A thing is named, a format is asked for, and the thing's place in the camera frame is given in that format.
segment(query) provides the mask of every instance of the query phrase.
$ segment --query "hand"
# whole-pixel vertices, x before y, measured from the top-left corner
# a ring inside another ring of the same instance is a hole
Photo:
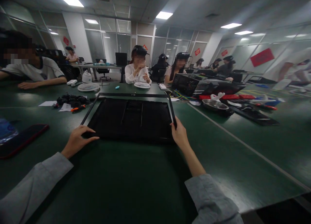
[[[79,127],[77,127],[76,129],[74,129],[72,131],[72,133],[70,134],[69,140],[67,142],[67,145],[65,146],[65,148],[62,151],[62,155],[64,155],[66,158],[71,158],[73,155],[75,155],[77,152],[80,151],[80,149],[82,149],[85,145],[87,145],[88,143],[94,141],[94,140],[98,140],[99,137],[94,136],[88,139],[84,139],[82,138],[82,134],[85,132],[95,132],[93,129],[90,129],[87,126],[84,125],[80,125]]]
[[[185,127],[182,125],[181,121],[177,116],[175,116],[176,122],[177,122],[177,129],[175,129],[175,126],[173,123],[171,123],[172,127],[172,135],[173,139],[176,142],[176,144],[179,146],[181,150],[190,147],[188,137],[187,137],[187,131]]]
[[[143,79],[147,81],[148,83],[150,82],[150,78],[147,73],[144,74]]]
[[[38,88],[39,84],[37,82],[23,82],[17,85],[17,87],[21,89],[33,89]]]

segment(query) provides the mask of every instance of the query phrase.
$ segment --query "blue object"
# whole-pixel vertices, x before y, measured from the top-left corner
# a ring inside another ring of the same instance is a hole
[[[266,85],[260,85],[260,84],[256,84],[256,86],[261,87],[261,88],[269,88],[269,87],[266,86]]]
[[[18,131],[6,119],[0,118],[0,144],[18,135]]]

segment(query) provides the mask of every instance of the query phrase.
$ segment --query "ceiling light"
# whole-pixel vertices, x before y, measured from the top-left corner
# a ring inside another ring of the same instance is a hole
[[[98,22],[96,20],[91,20],[91,19],[85,19],[88,23],[90,24],[96,24],[98,25]]]
[[[156,16],[156,18],[167,20],[169,19],[173,14],[167,13],[167,12],[159,12],[159,14]]]
[[[238,34],[238,35],[244,35],[244,34],[249,34],[249,33],[253,33],[252,31],[241,31],[241,32],[237,32],[235,34]]]
[[[258,33],[258,34],[251,34],[250,36],[252,37],[259,37],[259,36],[264,36],[266,35],[265,33]]]
[[[241,25],[242,25],[242,24],[231,23],[231,24],[229,24],[229,25],[222,26],[221,28],[224,28],[224,29],[231,29],[231,28],[238,27],[238,26],[241,26]]]
[[[79,0],[64,0],[70,6],[84,7]]]

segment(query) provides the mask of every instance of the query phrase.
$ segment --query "red label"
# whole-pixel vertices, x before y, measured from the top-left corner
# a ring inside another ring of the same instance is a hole
[[[68,46],[69,45],[69,40],[64,36],[64,43]]]
[[[262,52],[259,52],[257,55],[254,55],[250,58],[254,67],[257,67],[273,59],[274,56],[270,48],[265,49]]]
[[[198,48],[194,53],[195,53],[195,56],[197,56],[198,54],[200,54],[200,48]]]
[[[228,54],[228,50],[224,50],[224,51],[221,53],[221,56],[224,57],[226,54]]]

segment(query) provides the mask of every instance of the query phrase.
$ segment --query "white paper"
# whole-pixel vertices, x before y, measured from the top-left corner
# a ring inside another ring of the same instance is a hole
[[[189,101],[192,105],[194,105],[194,106],[199,106],[199,105],[201,105],[201,103],[200,102],[197,102],[197,101]]]
[[[70,104],[67,104],[67,103],[64,103],[64,105],[62,106],[62,108],[59,110],[59,112],[62,112],[62,111],[71,111],[71,105]]]
[[[179,101],[179,99],[178,98],[171,98],[171,101]]]
[[[57,103],[57,101],[45,101],[44,103],[41,103],[38,106],[53,106],[56,103]]]

